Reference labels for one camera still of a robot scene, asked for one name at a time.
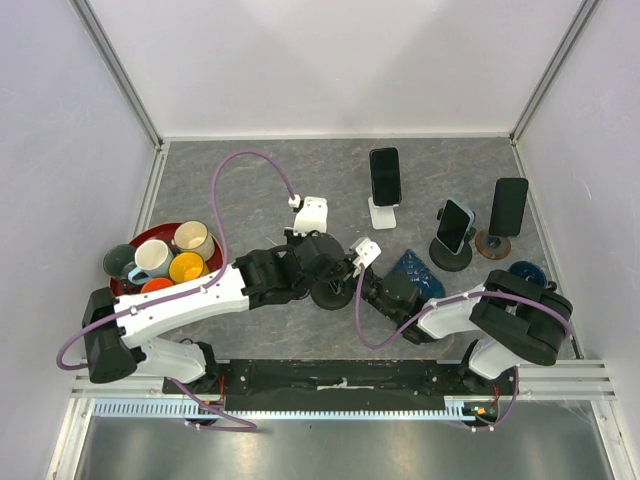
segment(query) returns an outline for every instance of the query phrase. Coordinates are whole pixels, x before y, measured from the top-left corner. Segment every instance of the red tray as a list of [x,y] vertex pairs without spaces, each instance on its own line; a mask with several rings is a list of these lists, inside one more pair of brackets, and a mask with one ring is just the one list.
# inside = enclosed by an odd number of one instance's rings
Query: red tray
[[[133,245],[134,247],[138,248],[147,240],[155,238],[158,240],[162,240],[163,242],[166,242],[169,244],[169,246],[171,246],[171,240],[173,240],[173,236],[175,235],[176,230],[180,225],[182,225],[182,223],[163,223],[162,225],[157,225],[150,228],[146,232],[142,232],[136,238],[131,240],[129,242],[129,245]],[[213,257],[211,257],[209,261],[207,261],[207,267],[209,268],[210,272],[215,272],[222,266],[222,248],[220,247],[220,244],[215,237],[213,237],[213,241],[216,244],[216,251],[214,252]],[[124,292],[122,291],[122,286],[117,280],[112,278],[109,286],[111,287],[111,291],[116,297],[124,294]],[[141,289],[142,285],[139,285],[134,289],[132,293],[140,293]]]

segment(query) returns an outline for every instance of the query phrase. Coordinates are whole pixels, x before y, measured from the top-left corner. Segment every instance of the brown round base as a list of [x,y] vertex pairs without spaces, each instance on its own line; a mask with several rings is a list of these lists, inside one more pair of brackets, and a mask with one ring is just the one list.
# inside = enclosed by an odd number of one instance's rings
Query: brown round base
[[489,245],[489,231],[482,230],[476,234],[476,249],[478,253],[489,260],[502,260],[511,253],[511,242],[506,237],[500,237],[500,245]]

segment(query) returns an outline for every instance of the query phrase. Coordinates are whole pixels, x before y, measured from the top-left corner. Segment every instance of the blue bowl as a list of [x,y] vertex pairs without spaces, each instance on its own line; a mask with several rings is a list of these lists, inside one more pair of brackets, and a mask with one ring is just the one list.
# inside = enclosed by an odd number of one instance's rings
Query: blue bowl
[[509,267],[509,273],[517,277],[524,278],[527,282],[535,283],[543,288],[547,288],[547,276],[535,263],[520,261]]

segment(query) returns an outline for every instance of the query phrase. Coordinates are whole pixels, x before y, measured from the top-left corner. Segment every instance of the mug handle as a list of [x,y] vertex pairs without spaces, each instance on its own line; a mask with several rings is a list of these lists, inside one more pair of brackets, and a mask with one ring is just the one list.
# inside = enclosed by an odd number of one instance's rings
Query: mug handle
[[[140,274],[142,274],[144,276],[141,277],[141,278],[136,279],[135,278],[136,275],[140,275]],[[140,267],[135,267],[133,270],[131,270],[129,272],[129,274],[127,275],[127,278],[134,285],[144,285],[149,280],[151,280],[151,277],[149,275],[147,275]]]

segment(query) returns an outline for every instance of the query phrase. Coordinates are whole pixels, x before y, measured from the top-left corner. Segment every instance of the round black base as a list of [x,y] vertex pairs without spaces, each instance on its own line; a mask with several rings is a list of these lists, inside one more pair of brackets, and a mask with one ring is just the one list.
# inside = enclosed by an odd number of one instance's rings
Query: round black base
[[469,244],[465,243],[462,251],[458,255],[454,255],[434,238],[429,245],[429,256],[433,263],[445,272],[459,272],[469,266],[473,252]]
[[323,310],[340,310],[349,305],[353,292],[353,287],[348,283],[319,282],[311,288],[311,299]]

